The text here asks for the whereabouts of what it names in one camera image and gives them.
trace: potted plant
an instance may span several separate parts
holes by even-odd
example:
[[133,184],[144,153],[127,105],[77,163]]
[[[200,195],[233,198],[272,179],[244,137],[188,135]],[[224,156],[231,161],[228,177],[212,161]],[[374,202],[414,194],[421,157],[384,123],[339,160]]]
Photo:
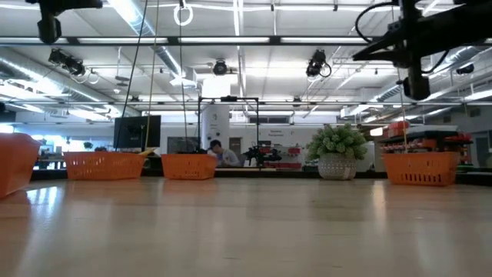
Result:
[[91,142],[84,142],[85,150],[89,151],[94,145]]
[[308,158],[319,159],[317,170],[324,179],[352,180],[356,160],[364,159],[367,152],[365,142],[364,136],[350,124],[335,128],[327,125],[307,145]]

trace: white flower pot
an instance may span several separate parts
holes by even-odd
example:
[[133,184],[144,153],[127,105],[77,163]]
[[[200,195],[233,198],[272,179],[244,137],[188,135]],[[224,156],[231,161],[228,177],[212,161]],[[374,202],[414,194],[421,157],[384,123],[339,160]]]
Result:
[[347,158],[343,154],[329,153],[322,155],[317,170],[323,179],[352,180],[355,177],[355,158]]

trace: black monitor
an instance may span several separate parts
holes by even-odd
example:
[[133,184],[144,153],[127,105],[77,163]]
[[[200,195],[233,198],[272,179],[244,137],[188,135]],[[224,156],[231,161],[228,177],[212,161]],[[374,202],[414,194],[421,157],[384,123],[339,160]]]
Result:
[[151,116],[150,125],[147,116],[117,118],[115,119],[115,148],[142,148],[145,149],[145,139],[148,131],[147,147],[159,147],[161,145],[161,116]]

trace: orange plastic basket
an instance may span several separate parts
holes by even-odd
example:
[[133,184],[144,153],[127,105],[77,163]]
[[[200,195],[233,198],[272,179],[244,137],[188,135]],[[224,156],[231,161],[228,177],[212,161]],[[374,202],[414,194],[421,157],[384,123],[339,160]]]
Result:
[[383,154],[387,176],[398,185],[453,185],[456,152]]
[[140,177],[145,156],[117,152],[65,152],[70,180],[120,180]]
[[30,135],[0,134],[0,198],[29,183],[40,145]]
[[214,178],[217,159],[207,154],[167,154],[162,156],[164,177],[173,180]]

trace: man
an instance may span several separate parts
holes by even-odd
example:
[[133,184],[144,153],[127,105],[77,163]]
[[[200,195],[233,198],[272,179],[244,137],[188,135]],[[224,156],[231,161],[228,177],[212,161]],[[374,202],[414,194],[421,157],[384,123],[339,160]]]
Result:
[[210,142],[210,150],[217,156],[218,166],[241,166],[236,154],[230,149],[223,149],[217,139]]

